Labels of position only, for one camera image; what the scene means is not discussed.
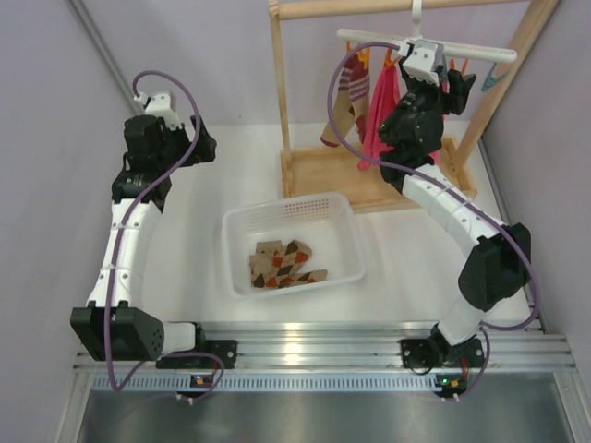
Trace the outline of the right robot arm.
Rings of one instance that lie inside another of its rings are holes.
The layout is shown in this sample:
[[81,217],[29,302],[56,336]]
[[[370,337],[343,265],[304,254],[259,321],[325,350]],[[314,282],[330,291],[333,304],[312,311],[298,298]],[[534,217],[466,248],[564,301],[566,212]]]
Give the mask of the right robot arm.
[[413,200],[466,257],[458,277],[459,298],[424,339],[401,344],[404,367],[425,375],[436,367],[481,367],[476,334],[488,313],[515,295],[530,277],[531,235],[521,224],[507,225],[472,205],[435,163],[443,118],[460,114],[475,76],[457,70],[448,87],[404,75],[406,93],[382,122],[378,135],[389,146],[380,154],[382,179]]

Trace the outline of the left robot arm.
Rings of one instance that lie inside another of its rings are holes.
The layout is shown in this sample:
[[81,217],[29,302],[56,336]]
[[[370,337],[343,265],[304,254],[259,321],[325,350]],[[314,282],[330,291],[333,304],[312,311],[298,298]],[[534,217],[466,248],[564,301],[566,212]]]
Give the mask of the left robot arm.
[[183,126],[170,128],[161,117],[140,115],[124,123],[127,150],[111,186],[110,234],[98,279],[70,325],[98,362],[153,362],[159,369],[206,369],[235,348],[231,341],[208,341],[194,321],[165,322],[140,308],[144,270],[152,235],[172,187],[168,171],[212,162],[217,143],[192,116],[190,140]]

